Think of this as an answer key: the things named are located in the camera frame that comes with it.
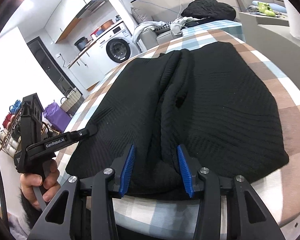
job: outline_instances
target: cooking pot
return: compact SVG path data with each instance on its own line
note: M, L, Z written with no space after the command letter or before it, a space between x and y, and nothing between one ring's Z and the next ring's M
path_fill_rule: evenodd
M103 25L101 25L101 29L105 31L113 24L114 24L113 20L106 21Z
M84 47L88 44L88 39L86 37L82 37L78 39L74 45L79 49L79 51L83 51Z

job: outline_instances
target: doorway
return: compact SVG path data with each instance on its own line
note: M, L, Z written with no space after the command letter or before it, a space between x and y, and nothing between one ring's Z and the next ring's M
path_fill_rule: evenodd
M37 37L27 43L33 56L36 58L42 69L56 85L56 87L66 96L68 90L75 88L75 85L63 72L58 63L54 60L40 37Z

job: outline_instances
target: human hand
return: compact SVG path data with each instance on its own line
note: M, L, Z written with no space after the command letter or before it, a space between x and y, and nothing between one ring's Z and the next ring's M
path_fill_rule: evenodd
M55 160L51 160L50 164L50 174L43 182L43 187L47 189L44 193L43 199L45 202L50 202L58 190L61 188L60 184L57 182L60 171L58 170L58 165ZM42 177L38 174L25 173L20 177L21 191L25 198L31 203L31 205L40 210L39 202L34 194L32 186L38 187L42 185Z

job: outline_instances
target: countertop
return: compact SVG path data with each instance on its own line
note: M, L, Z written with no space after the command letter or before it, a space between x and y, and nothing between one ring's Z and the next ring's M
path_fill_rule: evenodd
M108 29L106 29L103 33L101 33L97 38L92 39L87 45L86 47L83 49L83 51L81 51L75 58L73 61L71 61L69 63L69 65L67 66L67 68L71 68L73 66L74 63L77 62L77 60L84 54L87 52L88 49L90 49L94 44L96 44L97 40L99 40L103 35L105 35L107 32L109 32L110 30L112 30L114 27L116 27L117 25L119 25L120 23L123 23L123 20L120 20L118 22L116 22L115 24L111 25Z

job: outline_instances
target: plaid bedsheet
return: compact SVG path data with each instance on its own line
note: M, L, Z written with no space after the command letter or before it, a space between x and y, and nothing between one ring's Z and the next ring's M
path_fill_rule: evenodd
M172 50L197 49L212 42L230 42L264 82L277 101L285 150L290 162L281 169L252 184L275 220L282 225L300 214L300 91L295 84L268 58L240 39L222 30L200 30L159 45L136 57L154 58ZM90 93L69 123L66 131L84 128L101 100L128 62L112 69ZM62 184L69 175L65 167L76 144L57 152ZM116 223L125 228L164 239L192 239L198 201L156 201L125 196L113 199ZM226 204L222 203L221 239L226 237ZM286 235L300 230L300 216L286 225Z
M229 20L220 20L214 21L210 23L201 24L195 27L190 27L182 30L182 36L192 36L200 31L207 31L207 30L223 30L234 37L246 41L245 37L242 32L242 24L238 22L233 22Z

